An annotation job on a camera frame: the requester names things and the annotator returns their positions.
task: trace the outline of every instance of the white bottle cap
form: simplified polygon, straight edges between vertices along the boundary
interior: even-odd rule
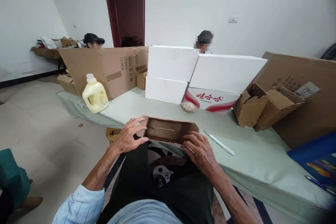
[[[86,75],[86,81],[87,81],[88,83],[95,83],[95,82],[97,82],[97,79],[93,76],[92,73],[88,73],[88,74]]]

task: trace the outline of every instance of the hand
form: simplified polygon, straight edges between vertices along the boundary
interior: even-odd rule
[[[146,126],[138,125],[139,122],[144,121],[143,117],[132,118],[126,123],[125,127],[121,130],[117,139],[111,145],[111,148],[116,149],[119,154],[132,151],[136,149],[140,144],[148,141],[148,138],[142,137],[138,140],[133,138],[133,135],[140,130],[147,129]]]
[[[216,161],[207,137],[196,131],[189,131],[189,133],[190,135],[184,136],[188,141],[183,143],[188,148],[181,146],[181,149],[187,153],[196,167],[211,180],[213,176],[223,172],[223,170]]]

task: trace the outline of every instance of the small cardboard box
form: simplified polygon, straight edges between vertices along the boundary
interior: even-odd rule
[[[257,121],[256,131],[268,129],[305,103],[303,98],[285,87],[274,87],[267,92],[267,96],[269,101]]]
[[[266,62],[252,56],[200,54],[189,86],[241,94]]]
[[[253,127],[263,112],[268,96],[258,84],[251,83],[234,104],[238,125],[241,127]]]
[[[146,89],[147,68],[141,69],[136,73],[136,84],[138,88]]]
[[[188,131],[199,132],[200,130],[194,122],[160,119],[146,115],[142,117],[145,121],[140,122],[140,125],[147,126],[147,129],[139,131],[137,136],[148,137],[154,142],[185,146],[183,143],[186,139],[183,136],[189,134]]]
[[[199,53],[192,47],[150,46],[148,76],[189,82]]]
[[[146,77],[145,97],[180,105],[188,82]]]
[[[116,48],[60,48],[65,65],[82,94],[86,87],[86,75],[93,74],[106,91],[109,100],[137,86],[137,71],[148,61],[148,47]]]
[[[184,101],[192,102],[199,109],[226,114],[239,96],[239,94],[189,87]]]
[[[66,37],[61,38],[61,44],[62,44],[62,47],[68,47],[68,46],[77,47],[76,41],[71,37],[70,38],[66,38]]]
[[[59,75],[57,80],[61,84],[62,88],[65,91],[67,91],[68,93],[71,93],[73,95],[77,95],[77,96],[81,97],[81,95],[77,93],[77,91],[75,89],[75,83],[70,76]]]

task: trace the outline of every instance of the red door frame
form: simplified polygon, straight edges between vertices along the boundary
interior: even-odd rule
[[[108,15],[110,17],[111,31],[114,47],[121,47],[119,36],[118,15],[115,0],[106,0]],[[142,0],[143,4],[143,39],[142,44],[145,45],[145,0]]]

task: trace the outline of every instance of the white foam box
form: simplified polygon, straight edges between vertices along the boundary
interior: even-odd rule
[[[145,97],[168,103],[180,104],[188,82],[146,77]]]
[[[189,82],[199,53],[192,47],[150,46],[147,76]]]
[[[183,100],[192,102],[199,109],[226,114],[239,97],[240,94],[189,87]]]
[[[253,56],[200,54],[189,86],[241,94],[266,62]]]

